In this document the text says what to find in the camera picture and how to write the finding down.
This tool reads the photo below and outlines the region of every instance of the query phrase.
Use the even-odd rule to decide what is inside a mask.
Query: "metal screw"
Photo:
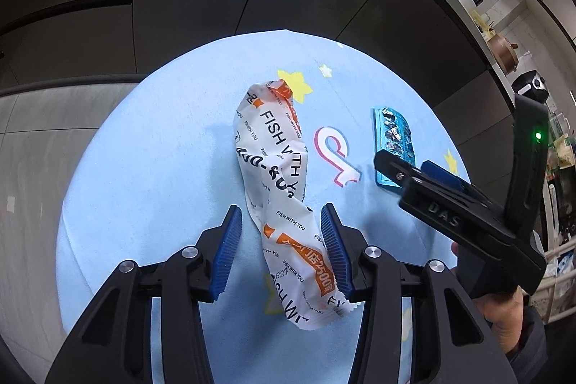
[[[368,246],[365,250],[364,253],[368,256],[368,257],[373,257],[373,258],[377,258],[380,257],[382,255],[382,251],[380,248],[378,248],[377,246]]]
[[[443,272],[444,271],[444,264],[442,261],[433,260],[433,261],[430,261],[430,263],[428,265],[430,265],[430,268],[434,272]]]
[[[118,270],[123,274],[132,272],[133,269],[134,269],[134,263],[132,261],[121,262],[120,265],[118,266]]]
[[[198,255],[198,249],[194,248],[194,246],[188,246],[188,248],[182,249],[182,257],[186,259],[193,259]]]

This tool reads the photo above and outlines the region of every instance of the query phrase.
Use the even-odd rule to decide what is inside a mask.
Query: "light blue tablecloth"
[[[217,303],[201,307],[215,382],[347,382],[362,307],[316,331],[290,324],[267,283],[260,234],[244,200],[234,152],[235,108],[251,84],[279,74],[289,77],[303,98],[294,106],[310,155],[305,202],[318,219],[320,208],[332,202],[343,223],[361,229],[369,243],[398,260],[456,263],[446,237],[403,212],[398,195],[375,183],[372,108],[381,106],[408,121],[417,166],[430,159],[449,168],[451,155],[452,169],[456,165],[467,179],[448,134],[414,90],[387,67],[335,41],[290,31],[241,35],[197,48],[154,72],[117,106],[88,146],[66,194],[58,232],[65,330],[120,261],[164,261],[193,245],[202,230],[220,225],[228,206],[237,204],[244,225],[228,287]],[[346,160],[361,173],[358,182],[335,184],[338,170],[313,143],[322,127],[344,136]],[[154,379],[162,382],[158,317],[155,301]],[[409,370],[406,350],[402,382]]]

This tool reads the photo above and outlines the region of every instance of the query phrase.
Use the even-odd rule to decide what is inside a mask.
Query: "white sticker on floor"
[[[8,196],[8,201],[6,202],[6,210],[8,212],[14,213],[14,204],[16,202],[16,198],[13,195]]]

